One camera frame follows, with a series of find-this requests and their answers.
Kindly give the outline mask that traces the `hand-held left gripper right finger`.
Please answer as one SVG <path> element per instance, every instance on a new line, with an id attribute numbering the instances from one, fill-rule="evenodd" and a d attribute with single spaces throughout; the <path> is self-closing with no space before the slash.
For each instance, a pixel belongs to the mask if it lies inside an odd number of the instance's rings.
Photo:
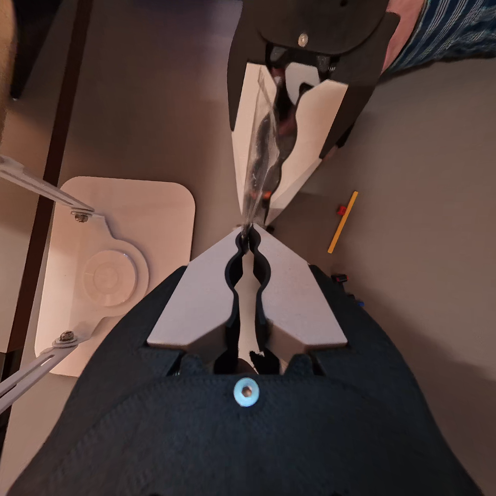
<path id="1" fill-rule="evenodd" d="M 250 352 L 259 374 L 279 374 L 295 355 L 340 348 L 348 341 L 309 264 L 261 227 L 251 227 L 249 248 L 259 283 Z"/>

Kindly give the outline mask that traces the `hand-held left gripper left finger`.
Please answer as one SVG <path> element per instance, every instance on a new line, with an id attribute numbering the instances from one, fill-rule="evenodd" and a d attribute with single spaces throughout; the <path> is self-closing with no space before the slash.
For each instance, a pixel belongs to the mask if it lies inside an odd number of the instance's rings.
<path id="1" fill-rule="evenodd" d="M 197 355 L 215 373 L 236 372 L 242 230 L 233 230 L 188 264 L 147 338 L 149 346 Z"/>

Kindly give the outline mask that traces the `yellow lego axle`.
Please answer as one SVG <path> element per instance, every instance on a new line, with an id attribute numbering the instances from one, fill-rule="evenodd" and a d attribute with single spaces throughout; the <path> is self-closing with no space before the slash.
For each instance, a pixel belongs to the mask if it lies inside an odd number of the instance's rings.
<path id="1" fill-rule="evenodd" d="M 347 206 L 347 212 L 346 212 L 346 214 L 343 217 L 340 216 L 340 221 L 339 221 L 338 226 L 336 228 L 336 231 L 335 231 L 335 233 L 334 233 L 334 235 L 332 237 L 332 240 L 330 242 L 330 245 L 329 245 L 329 248 L 327 250 L 327 253 L 332 254 L 334 252 L 334 250 L 336 248 L 336 245 L 337 245 L 337 242 L 338 242 L 338 240 L 339 240 L 339 238 L 340 238 L 340 236 L 342 234 L 342 231 L 344 229 L 344 226 L 345 226 L 345 224 L 346 224 L 346 222 L 348 220 L 348 217 L 350 215 L 351 209 L 354 206 L 358 195 L 359 195 L 359 192 L 358 191 L 356 191 L 356 190 L 353 191 L 353 193 L 352 193 L 352 195 L 351 195 L 351 197 L 350 197 L 350 199 L 349 199 L 349 201 L 348 201 L 348 203 L 346 205 Z"/>

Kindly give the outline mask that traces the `person's right hand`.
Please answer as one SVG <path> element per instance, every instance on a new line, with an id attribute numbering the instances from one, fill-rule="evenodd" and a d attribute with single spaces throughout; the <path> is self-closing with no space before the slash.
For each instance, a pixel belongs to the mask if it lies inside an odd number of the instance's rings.
<path id="1" fill-rule="evenodd" d="M 405 66 L 402 69 L 389 69 L 407 46 L 410 38 L 414 35 L 419 19 L 422 18 L 428 4 L 429 1 L 388 1 L 387 12 L 398 15 L 400 21 L 389 41 L 381 75 L 385 73 L 393 74 L 394 72 L 416 70 L 426 64 L 426 62 L 420 62 Z"/>

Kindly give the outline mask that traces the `white book stand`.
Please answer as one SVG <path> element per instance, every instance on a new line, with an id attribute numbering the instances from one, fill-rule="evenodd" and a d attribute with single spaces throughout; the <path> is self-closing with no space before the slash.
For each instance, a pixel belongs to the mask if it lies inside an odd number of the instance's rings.
<path id="1" fill-rule="evenodd" d="M 36 359 L 1 382 L 1 413 L 48 372 L 78 377 L 110 325 L 190 260 L 195 200 L 178 183 L 74 177 L 61 189 L 1 156 L 1 177 L 56 202 Z"/>

